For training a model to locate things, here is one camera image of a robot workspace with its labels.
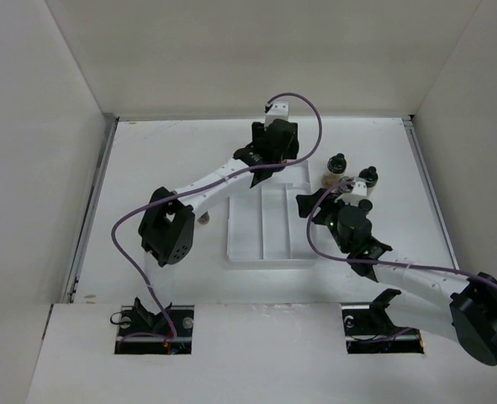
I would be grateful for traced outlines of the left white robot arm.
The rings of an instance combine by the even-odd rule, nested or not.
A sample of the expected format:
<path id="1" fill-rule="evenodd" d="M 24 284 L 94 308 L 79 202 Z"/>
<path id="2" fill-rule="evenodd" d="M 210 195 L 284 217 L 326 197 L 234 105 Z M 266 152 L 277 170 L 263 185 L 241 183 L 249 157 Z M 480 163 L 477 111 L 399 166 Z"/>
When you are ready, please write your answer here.
<path id="1" fill-rule="evenodd" d="M 282 119 L 270 125 L 254 122 L 252 141 L 234 152 L 227 163 L 213 173 L 184 188 L 178 194 L 202 188 L 202 192 L 186 195 L 145 212 L 138 233 L 141 246 L 150 257 L 145 260 L 145 272 L 164 306 L 172 303 L 173 270 L 190 252 L 196 220 L 215 205 L 232 195 L 259 186 L 278 170 L 265 167 L 239 174 L 246 167 L 266 166 L 295 160 L 299 153 L 299 126 Z"/>

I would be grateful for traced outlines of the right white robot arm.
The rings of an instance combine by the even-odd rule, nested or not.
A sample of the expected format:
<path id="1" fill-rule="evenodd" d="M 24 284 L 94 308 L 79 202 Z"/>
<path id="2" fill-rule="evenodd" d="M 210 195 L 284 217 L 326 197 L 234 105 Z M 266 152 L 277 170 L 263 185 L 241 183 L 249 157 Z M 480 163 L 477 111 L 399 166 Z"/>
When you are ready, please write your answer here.
<path id="1" fill-rule="evenodd" d="M 329 189 L 296 196 L 306 226 L 323 226 L 346 263 L 361 278 L 387 289 L 371 303 L 371 327 L 381 333 L 394 327 L 426 330 L 458 343 L 472 358 L 497 365 L 497 280 L 486 273 L 414 264 L 372 234 L 372 204 L 342 201 Z"/>

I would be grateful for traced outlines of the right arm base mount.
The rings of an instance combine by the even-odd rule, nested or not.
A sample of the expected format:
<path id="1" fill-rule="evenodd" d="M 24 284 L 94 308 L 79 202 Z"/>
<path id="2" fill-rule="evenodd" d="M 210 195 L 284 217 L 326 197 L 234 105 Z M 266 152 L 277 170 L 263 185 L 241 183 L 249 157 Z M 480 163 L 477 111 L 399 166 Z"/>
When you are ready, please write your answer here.
<path id="1" fill-rule="evenodd" d="M 401 292 L 388 289 L 369 302 L 341 306 L 342 323 L 349 354 L 423 354 L 420 331 L 396 327 L 386 309 Z"/>

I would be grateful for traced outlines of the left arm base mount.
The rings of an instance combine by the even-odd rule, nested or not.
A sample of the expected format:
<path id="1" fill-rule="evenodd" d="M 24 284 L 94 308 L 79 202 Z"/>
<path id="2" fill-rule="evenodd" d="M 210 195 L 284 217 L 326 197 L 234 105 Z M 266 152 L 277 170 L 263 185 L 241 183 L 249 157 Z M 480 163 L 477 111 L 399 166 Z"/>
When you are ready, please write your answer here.
<path id="1" fill-rule="evenodd" d="M 164 315 L 147 310 L 139 298 L 132 306 L 122 306 L 109 322 L 116 327 L 114 353 L 117 355 L 184 355 L 192 353 L 194 306 L 166 307 L 177 330 L 174 336 Z"/>

